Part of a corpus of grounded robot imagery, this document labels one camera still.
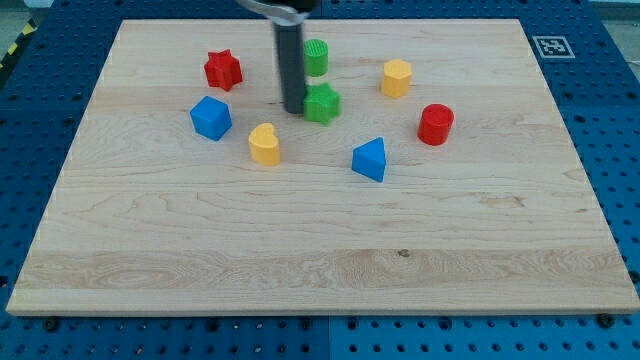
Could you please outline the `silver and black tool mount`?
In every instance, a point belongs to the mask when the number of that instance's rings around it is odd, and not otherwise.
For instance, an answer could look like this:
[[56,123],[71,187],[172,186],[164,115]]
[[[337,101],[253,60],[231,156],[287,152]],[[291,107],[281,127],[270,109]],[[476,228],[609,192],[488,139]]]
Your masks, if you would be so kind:
[[276,24],[301,24],[320,0],[236,0],[241,7]]

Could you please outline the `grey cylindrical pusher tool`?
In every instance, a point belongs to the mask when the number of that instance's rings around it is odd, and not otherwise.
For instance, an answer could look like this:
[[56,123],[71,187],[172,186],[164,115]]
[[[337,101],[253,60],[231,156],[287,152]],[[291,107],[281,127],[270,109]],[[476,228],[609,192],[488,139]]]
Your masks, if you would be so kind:
[[290,114],[303,114],[307,85],[302,25],[274,23],[273,30],[284,110]]

